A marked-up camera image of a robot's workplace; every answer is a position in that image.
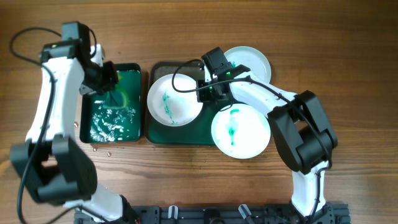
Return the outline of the white plate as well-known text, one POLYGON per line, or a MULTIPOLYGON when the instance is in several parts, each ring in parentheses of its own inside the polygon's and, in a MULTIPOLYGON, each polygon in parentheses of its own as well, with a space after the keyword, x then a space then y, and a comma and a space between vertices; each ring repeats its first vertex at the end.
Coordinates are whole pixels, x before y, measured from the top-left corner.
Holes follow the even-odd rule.
POLYGON ((271 82, 271 65, 266 56, 259 50, 248 46, 238 46, 226 52, 221 50, 221 52, 224 53, 227 61, 229 61, 233 67, 244 65, 251 70, 250 72, 241 73, 234 77, 233 80, 245 78, 250 75, 252 79, 254 79, 253 76, 255 76, 259 82, 271 82))
POLYGON ((160 77, 149 88, 147 107, 159 123, 177 127, 192 122, 201 112, 203 103, 195 92, 180 93, 172 87, 173 74, 160 77))
POLYGON ((250 159, 269 145, 271 129, 263 114, 252 106, 236 103, 217 112, 211 123, 211 137, 229 157, 250 159))

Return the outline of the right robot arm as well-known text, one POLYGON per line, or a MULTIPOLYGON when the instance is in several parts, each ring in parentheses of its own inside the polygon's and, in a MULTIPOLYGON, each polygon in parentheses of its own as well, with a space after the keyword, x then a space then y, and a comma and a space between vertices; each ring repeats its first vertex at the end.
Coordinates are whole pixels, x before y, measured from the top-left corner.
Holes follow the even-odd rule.
POLYGON ((201 57, 210 80, 198 84, 199 101, 226 97, 252 106, 269 123, 279 156, 292 171, 291 203, 306 219, 315 221, 325 206, 323 183, 332 167, 332 150, 338 139, 317 96, 297 94, 261 80, 250 67, 233 65, 216 47, 201 57))

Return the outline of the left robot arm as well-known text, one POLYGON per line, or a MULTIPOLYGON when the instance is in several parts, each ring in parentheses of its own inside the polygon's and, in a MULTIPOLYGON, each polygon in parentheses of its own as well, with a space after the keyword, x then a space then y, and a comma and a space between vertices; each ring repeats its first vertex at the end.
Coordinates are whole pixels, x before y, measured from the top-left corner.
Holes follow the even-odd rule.
POLYGON ((58 42, 45 44, 37 65, 42 86, 34 121, 25 142, 13 145, 10 160, 23 193, 36 203, 64 206, 96 223, 139 223, 125 197, 98 183, 96 167, 75 141, 74 121, 80 95, 102 95, 118 84, 114 63, 104 59, 94 32, 81 22, 66 22, 58 42))

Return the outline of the green yellow sponge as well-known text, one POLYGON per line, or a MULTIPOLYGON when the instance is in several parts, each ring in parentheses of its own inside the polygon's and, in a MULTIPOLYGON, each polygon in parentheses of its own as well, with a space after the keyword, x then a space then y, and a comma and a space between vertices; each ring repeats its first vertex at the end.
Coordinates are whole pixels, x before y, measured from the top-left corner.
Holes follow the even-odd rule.
POLYGON ((112 90, 106 93, 104 108, 110 110, 121 110, 128 106, 128 95, 125 91, 112 90))

